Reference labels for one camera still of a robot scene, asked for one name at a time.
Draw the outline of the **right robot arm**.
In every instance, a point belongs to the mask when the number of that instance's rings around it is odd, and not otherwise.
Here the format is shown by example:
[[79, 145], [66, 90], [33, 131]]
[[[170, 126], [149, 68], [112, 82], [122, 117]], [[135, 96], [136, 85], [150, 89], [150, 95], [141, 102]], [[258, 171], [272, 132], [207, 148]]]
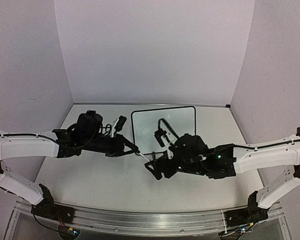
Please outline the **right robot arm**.
[[166, 151], [144, 166], [157, 180], [169, 179], [178, 172], [218, 180], [251, 170], [286, 166], [273, 182], [249, 195], [247, 207], [224, 213], [228, 227], [267, 219], [271, 206], [300, 185], [300, 127], [296, 134], [260, 145], [230, 143], [213, 148], [198, 135], [186, 133], [175, 141], [169, 140], [163, 129], [154, 135]]

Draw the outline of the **white whiteboard with black frame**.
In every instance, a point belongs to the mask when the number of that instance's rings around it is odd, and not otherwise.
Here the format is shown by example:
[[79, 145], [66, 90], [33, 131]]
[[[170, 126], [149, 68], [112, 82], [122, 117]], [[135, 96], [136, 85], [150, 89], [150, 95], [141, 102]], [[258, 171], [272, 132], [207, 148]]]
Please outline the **white whiteboard with black frame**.
[[174, 142], [184, 134], [195, 135], [196, 108], [194, 106], [179, 106], [136, 110], [131, 113], [133, 142], [139, 150], [150, 155], [166, 150], [155, 138], [155, 131], [161, 127], [167, 132], [169, 140]]

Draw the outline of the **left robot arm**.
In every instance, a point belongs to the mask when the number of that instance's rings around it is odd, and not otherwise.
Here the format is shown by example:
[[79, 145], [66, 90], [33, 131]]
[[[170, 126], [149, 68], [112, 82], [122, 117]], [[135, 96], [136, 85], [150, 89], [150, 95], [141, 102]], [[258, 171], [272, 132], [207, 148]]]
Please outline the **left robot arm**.
[[78, 157], [84, 151], [110, 158], [139, 154], [139, 148], [120, 134], [126, 120], [119, 116], [114, 125], [104, 126], [103, 117], [88, 110], [66, 129], [43, 133], [0, 131], [0, 188], [30, 203], [36, 217], [70, 223], [73, 208], [57, 204], [47, 186], [14, 172], [6, 161], [65, 159]]

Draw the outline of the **white marker pen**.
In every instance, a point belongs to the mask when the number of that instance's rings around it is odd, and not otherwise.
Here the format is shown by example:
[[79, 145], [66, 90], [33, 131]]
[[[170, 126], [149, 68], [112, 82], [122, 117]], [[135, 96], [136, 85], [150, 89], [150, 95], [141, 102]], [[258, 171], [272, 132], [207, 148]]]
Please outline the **white marker pen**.
[[146, 156], [144, 155], [142, 152], [138, 153], [138, 155], [143, 158], [147, 163], [150, 162], [151, 160]]

